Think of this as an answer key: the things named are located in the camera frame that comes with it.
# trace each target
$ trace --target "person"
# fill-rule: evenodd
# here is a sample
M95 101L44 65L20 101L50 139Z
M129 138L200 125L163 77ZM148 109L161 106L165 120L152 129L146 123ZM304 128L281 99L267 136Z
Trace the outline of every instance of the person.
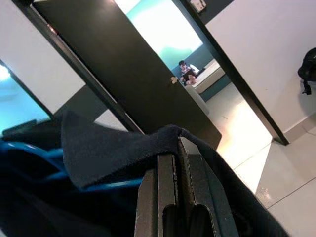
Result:
M184 60L179 62L179 67L181 69L180 81L184 85L193 85L196 83L196 78L199 70L194 65L190 64L189 66Z

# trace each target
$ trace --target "door frame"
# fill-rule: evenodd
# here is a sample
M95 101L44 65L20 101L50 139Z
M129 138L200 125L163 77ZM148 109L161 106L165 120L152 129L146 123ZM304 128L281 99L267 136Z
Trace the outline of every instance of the door frame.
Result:
M34 0L12 0L12 2L22 11L22 13L31 21L31 23L41 32L41 34L51 43L58 53L69 63L90 89L99 97L99 99L111 110L111 112L122 122L129 131L142 132L124 109L117 103L111 94L98 82L93 73L84 65L84 63L71 51L63 40L48 27L47 22L32 6ZM288 145L289 142L272 119L268 111L264 108L255 93L243 79L236 67L230 61L228 56L216 42L215 38L202 23L199 15L191 8L186 0L172 0L179 8L188 22L194 28L202 42L209 49L213 57L221 65L230 80L236 86L238 91L250 105L257 117L270 132L273 139Z

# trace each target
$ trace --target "dark brown door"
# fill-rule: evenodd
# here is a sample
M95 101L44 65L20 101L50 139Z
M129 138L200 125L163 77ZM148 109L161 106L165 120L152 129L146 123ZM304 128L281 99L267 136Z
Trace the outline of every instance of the dark brown door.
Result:
M34 7L144 132L175 124L217 147L219 131L185 88L170 82L172 72L114 0L47 0Z

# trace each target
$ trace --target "open doorway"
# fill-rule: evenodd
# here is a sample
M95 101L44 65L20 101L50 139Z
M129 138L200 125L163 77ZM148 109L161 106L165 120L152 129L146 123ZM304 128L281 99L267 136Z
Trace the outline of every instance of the open doorway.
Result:
M172 0L115 2L221 132L217 151L233 169L271 143L272 135Z

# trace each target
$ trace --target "bag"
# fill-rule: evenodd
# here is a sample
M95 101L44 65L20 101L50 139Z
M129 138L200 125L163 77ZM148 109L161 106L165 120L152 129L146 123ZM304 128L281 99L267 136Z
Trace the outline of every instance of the bag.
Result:
M308 82L316 81L316 48L308 51L297 73L303 79L304 91L302 94L311 95L312 90Z

